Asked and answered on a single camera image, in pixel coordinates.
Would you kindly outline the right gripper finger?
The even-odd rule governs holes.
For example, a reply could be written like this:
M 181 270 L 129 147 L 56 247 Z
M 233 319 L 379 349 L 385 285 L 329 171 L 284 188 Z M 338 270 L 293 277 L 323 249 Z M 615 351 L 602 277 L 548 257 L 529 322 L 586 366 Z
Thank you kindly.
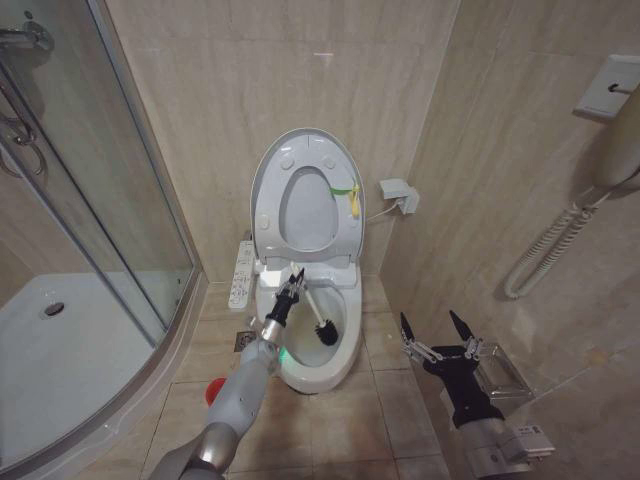
M 464 357 L 466 359 L 479 359 L 481 349 L 484 345 L 484 340 L 480 337 L 476 337 L 472 333 L 468 324 L 464 322 L 453 310 L 449 311 L 449 315 L 454 328 L 463 341 L 465 347 Z
M 419 364 L 422 364 L 425 361 L 431 364 L 436 364 L 437 362 L 444 360 L 442 354 L 416 340 L 411 326 L 403 312 L 400 313 L 400 328 L 403 342 L 402 349 L 410 359 Z

